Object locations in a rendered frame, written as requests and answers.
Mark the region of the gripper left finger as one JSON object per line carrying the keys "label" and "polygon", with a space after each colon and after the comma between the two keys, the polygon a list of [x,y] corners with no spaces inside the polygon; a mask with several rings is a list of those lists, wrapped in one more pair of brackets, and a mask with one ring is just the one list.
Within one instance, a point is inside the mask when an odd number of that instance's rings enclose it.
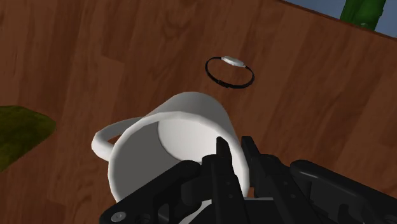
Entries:
{"label": "gripper left finger", "polygon": [[105,210],[99,224],[248,224],[242,190],[228,143],[216,139],[216,153],[201,163],[179,162]]}

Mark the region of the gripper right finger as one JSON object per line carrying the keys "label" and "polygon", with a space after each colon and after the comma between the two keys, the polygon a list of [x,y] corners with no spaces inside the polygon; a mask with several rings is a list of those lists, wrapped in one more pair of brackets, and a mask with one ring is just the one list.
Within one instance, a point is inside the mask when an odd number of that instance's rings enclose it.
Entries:
{"label": "gripper right finger", "polygon": [[397,224],[397,199],[308,160],[284,165],[261,154],[253,138],[241,146],[257,199],[278,224]]}

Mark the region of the white mug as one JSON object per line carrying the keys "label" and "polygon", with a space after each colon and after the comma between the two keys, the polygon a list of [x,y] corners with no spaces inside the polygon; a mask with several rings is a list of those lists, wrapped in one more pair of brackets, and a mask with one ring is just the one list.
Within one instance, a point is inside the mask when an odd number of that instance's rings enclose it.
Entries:
{"label": "white mug", "polygon": [[119,202],[182,160],[200,162],[216,153],[216,139],[227,141],[243,195],[249,169],[229,116],[215,98],[200,92],[172,96],[143,117],[104,127],[92,150],[108,162],[109,187]]}

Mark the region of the green plant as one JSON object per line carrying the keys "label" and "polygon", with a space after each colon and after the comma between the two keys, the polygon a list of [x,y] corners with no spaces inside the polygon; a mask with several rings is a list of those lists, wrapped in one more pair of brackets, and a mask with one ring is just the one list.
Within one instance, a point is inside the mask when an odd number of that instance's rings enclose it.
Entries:
{"label": "green plant", "polygon": [[346,0],[340,20],[374,31],[386,0]]}

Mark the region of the olive green cloth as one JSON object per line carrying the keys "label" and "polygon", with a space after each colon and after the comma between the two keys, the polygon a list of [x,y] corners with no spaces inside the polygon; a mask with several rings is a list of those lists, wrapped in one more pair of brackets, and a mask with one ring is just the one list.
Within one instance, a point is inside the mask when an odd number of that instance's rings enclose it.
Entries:
{"label": "olive green cloth", "polygon": [[22,106],[0,106],[0,172],[48,138],[56,122]]}

